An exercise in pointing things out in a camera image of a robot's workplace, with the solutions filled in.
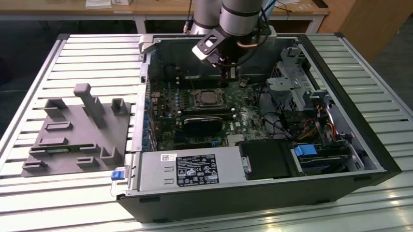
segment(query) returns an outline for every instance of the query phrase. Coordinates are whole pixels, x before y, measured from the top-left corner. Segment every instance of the blue drive latch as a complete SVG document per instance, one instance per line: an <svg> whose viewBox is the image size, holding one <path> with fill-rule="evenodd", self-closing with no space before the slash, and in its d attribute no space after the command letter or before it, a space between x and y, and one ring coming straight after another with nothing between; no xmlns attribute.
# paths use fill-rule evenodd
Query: blue drive latch
<svg viewBox="0 0 413 232"><path fill-rule="evenodd" d="M110 179L112 180L124 180L124 170L112 171Z"/></svg>
<svg viewBox="0 0 413 232"><path fill-rule="evenodd" d="M294 148L295 155L296 156L310 156L310 155L316 155L316 150L314 145L298 145Z"/></svg>

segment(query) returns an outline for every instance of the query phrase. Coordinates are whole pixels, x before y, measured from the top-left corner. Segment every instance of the slotted metal surface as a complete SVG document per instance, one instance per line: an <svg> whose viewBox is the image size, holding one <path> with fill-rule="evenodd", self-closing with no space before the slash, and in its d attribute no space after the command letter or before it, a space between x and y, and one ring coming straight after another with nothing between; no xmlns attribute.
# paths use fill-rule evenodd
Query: slotted metal surface
<svg viewBox="0 0 413 232"><path fill-rule="evenodd" d="M403 170L402 174L378 186L359 189L334 203L145 225L133 220L109 194L110 172L20 177L28 149L45 117L42 107L48 98L61 97L66 104L81 104L73 97L72 87L88 82L93 86L92 94L101 102L120 97L131 103L135 101L140 80L139 36L72 35L57 46L57 55L50 55L46 71L40 74L38 89L0 159L0 231L330 232L411 229L411 113L370 67L334 35L308 38Z"/></svg>

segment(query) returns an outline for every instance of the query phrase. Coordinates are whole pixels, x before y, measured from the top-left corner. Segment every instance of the power supply label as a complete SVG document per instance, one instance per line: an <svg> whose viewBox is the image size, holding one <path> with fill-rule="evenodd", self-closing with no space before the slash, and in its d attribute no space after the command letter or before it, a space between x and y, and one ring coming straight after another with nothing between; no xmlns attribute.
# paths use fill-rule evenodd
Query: power supply label
<svg viewBox="0 0 413 232"><path fill-rule="evenodd" d="M176 184L179 187L217 183L215 155L176 157Z"/></svg>

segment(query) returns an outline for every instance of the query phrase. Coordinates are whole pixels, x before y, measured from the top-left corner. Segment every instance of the barcode sticker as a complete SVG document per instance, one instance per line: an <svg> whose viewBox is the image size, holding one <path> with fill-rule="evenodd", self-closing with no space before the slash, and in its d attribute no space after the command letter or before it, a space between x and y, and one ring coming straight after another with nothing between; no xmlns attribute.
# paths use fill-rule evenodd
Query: barcode sticker
<svg viewBox="0 0 413 232"><path fill-rule="evenodd" d="M176 160L176 154L161 154L160 155L160 161L175 161Z"/></svg>

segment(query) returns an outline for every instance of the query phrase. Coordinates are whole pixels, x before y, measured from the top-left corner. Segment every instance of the motherboard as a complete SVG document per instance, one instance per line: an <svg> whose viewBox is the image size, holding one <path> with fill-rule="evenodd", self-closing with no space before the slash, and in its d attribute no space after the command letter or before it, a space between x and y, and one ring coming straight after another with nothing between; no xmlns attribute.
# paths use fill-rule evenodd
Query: motherboard
<svg viewBox="0 0 413 232"><path fill-rule="evenodd" d="M151 85L157 151L235 146L239 141L267 138L256 86L197 87L161 81Z"/></svg>

